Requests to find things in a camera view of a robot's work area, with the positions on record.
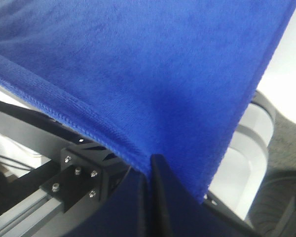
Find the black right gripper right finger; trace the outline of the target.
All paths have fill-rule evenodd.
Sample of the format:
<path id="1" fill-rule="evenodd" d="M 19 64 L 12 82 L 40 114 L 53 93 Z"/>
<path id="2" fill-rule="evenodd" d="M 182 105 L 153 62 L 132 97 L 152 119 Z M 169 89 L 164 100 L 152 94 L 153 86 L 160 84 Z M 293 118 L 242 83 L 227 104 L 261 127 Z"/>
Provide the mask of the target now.
<path id="1" fill-rule="evenodd" d="M 258 234 L 228 210 L 199 204 L 162 155 L 152 155 L 154 237 L 256 237 Z"/>

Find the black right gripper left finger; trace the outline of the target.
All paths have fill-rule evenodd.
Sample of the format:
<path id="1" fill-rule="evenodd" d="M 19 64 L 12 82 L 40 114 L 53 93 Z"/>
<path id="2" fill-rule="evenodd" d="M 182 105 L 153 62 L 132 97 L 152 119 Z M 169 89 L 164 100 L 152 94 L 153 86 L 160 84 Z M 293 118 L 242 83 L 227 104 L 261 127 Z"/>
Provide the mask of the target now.
<path id="1" fill-rule="evenodd" d="M 107 201 L 66 237 L 147 237 L 147 183 L 129 170 Z"/>

